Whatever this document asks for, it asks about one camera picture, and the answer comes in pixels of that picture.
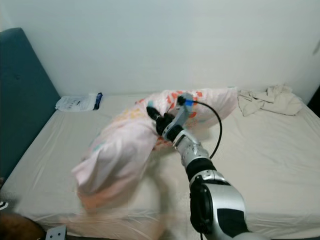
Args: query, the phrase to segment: beige towel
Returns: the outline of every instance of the beige towel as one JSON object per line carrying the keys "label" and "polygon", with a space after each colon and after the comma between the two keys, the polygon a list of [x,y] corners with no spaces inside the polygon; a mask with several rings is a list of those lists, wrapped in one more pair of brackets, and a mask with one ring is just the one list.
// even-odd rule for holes
{"label": "beige towel", "polygon": [[301,101],[292,93],[292,89],[283,85],[268,87],[265,92],[242,90],[238,102],[244,117],[259,109],[293,116],[302,108]]}

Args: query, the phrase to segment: white wall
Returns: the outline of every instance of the white wall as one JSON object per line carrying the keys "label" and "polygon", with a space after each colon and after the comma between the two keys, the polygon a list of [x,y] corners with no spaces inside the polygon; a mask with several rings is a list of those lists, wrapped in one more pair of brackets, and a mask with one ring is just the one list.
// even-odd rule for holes
{"label": "white wall", "polygon": [[320,0],[2,0],[61,95],[320,84]]}

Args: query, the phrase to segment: brown object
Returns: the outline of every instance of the brown object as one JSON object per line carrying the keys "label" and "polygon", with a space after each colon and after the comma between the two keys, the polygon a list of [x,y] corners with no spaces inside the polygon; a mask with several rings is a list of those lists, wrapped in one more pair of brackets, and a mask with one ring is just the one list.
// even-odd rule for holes
{"label": "brown object", "polygon": [[38,240],[46,237],[46,232],[32,220],[12,213],[0,215],[1,240]]}

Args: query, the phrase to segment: bed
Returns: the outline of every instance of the bed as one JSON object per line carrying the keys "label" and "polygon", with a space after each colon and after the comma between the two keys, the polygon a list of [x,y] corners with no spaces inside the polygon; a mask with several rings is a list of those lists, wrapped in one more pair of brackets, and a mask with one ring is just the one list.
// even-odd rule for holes
{"label": "bed", "polygon": [[[36,84],[33,88],[36,95],[39,89]],[[46,89],[55,91],[52,84]],[[68,234],[74,236],[200,239],[189,220],[188,179],[179,154],[172,149],[151,154],[140,185],[118,205],[86,212],[77,197],[71,169],[101,128],[145,96],[106,96],[99,110],[88,112],[54,111],[48,104],[53,114],[47,116],[44,126],[38,124],[37,131],[41,131],[17,160],[1,198],[12,203],[13,211],[46,229],[66,224]],[[296,116],[259,111],[243,117],[236,108],[222,124],[214,165],[243,195],[249,229],[275,239],[320,236],[320,118],[306,105]],[[210,151],[218,133],[214,126],[199,131],[198,137]],[[14,160],[6,156],[6,161]]]}

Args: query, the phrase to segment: pillow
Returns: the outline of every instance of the pillow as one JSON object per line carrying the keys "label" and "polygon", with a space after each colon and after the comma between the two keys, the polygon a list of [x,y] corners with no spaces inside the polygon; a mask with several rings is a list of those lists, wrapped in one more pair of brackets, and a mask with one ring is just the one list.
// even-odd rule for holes
{"label": "pillow", "polygon": [[[78,196],[87,209],[117,202],[135,188],[145,171],[152,150],[171,145],[159,138],[154,121],[146,107],[155,107],[161,115],[176,114],[177,97],[184,91],[166,90],[155,93],[118,115],[89,146],[81,163],[72,173],[78,186]],[[187,91],[195,100],[212,106],[221,119],[238,104],[236,88]],[[218,122],[205,106],[196,104],[185,126],[209,127]]]}

